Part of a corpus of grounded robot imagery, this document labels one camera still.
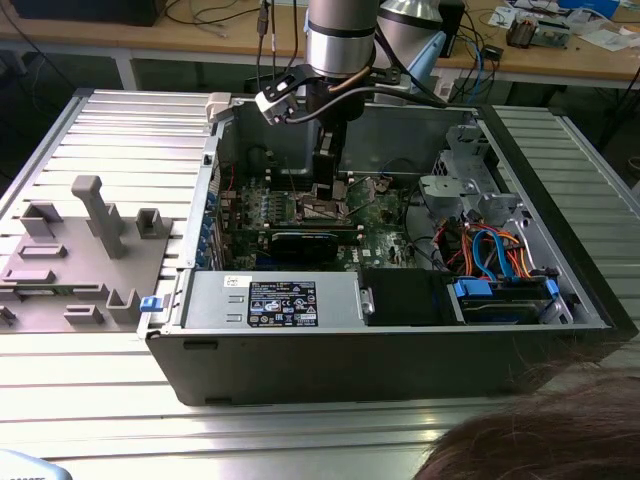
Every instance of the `warning label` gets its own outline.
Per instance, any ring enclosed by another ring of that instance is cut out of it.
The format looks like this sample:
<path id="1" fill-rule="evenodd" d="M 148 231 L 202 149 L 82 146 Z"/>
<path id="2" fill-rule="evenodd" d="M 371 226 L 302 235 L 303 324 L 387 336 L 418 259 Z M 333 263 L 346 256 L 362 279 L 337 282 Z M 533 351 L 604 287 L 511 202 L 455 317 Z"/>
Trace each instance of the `warning label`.
<path id="1" fill-rule="evenodd" d="M 317 327 L 315 282 L 251 282 L 248 323 L 252 327 Z"/>

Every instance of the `blue cable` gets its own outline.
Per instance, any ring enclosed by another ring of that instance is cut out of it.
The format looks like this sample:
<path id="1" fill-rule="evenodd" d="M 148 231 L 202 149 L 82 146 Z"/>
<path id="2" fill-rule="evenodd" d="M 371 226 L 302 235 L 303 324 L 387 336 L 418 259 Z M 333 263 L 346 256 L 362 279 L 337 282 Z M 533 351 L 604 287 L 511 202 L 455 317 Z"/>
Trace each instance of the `blue cable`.
<path id="1" fill-rule="evenodd" d="M 478 48 L 478 45 L 476 45 L 471 39 L 469 38 L 465 38 L 465 40 L 471 44 L 471 46 L 473 47 L 473 49 L 476 51 L 476 63 L 478 64 L 478 76 L 476 77 L 476 83 L 473 86 L 473 90 L 471 91 L 471 96 L 467 99 L 466 103 L 471 103 L 473 101 L 473 99 L 476 96 L 476 93 L 478 93 L 478 86 L 480 86 L 480 81 L 482 79 L 482 71 L 483 71 L 483 65 L 482 65 L 482 55 L 480 54 L 480 49 Z"/>
<path id="2" fill-rule="evenodd" d="M 488 233 L 493 236 L 494 241 L 496 242 L 496 251 L 498 252 L 498 261 L 500 262 L 500 268 L 502 269 L 502 273 L 506 278 L 514 279 L 517 278 L 515 272 L 511 268 L 511 265 L 507 261 L 507 255 L 504 252 L 504 245 L 502 245 L 502 239 L 496 232 L 492 232 L 491 230 L 480 230 L 473 239 L 473 261 L 476 266 L 486 273 L 487 277 L 491 279 L 492 282 L 497 282 L 498 279 L 494 275 L 494 273 L 486 268 L 482 261 L 480 261 L 480 240 L 483 234 Z"/>

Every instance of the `desk clutter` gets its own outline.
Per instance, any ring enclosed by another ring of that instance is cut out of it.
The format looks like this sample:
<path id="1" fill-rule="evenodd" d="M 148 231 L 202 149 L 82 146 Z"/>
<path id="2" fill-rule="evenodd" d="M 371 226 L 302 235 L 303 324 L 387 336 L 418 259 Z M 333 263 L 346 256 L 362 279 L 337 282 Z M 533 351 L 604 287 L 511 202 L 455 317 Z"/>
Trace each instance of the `desk clutter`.
<path id="1" fill-rule="evenodd" d="M 504 28 L 511 47 L 565 48 L 572 35 L 615 52 L 640 46 L 640 29 L 611 18 L 618 8 L 640 10 L 612 0 L 512 0 L 496 7 L 488 24 Z"/>

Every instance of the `floor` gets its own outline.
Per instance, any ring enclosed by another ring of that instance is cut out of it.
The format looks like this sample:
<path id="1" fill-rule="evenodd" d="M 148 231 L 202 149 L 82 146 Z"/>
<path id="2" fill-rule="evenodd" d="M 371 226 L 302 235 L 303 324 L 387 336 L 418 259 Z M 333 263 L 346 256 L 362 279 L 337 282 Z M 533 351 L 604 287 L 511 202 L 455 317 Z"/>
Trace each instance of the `floor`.
<path id="1" fill-rule="evenodd" d="M 77 86 L 119 89 L 120 81 L 110 59 L 51 55 L 61 71 Z M 35 54 L 25 58 L 28 74 L 22 78 L 0 76 L 0 191 L 9 185 L 30 153 L 55 120 L 57 112 L 73 93 L 50 65 Z M 204 85 L 198 85 L 196 69 L 189 62 L 139 60 L 136 71 L 145 90 L 241 92 L 246 78 L 253 76 L 248 65 L 204 65 Z M 496 82 L 488 103 L 503 104 L 511 85 Z M 547 87 L 521 85 L 509 99 L 512 105 L 538 106 Z M 550 106 L 561 107 L 592 142 L 596 142 L 615 92 L 569 87 L 556 93 Z M 640 118 L 627 122 L 604 151 L 604 156 L 629 185 L 637 179 L 627 168 L 627 159 L 640 155 Z"/>

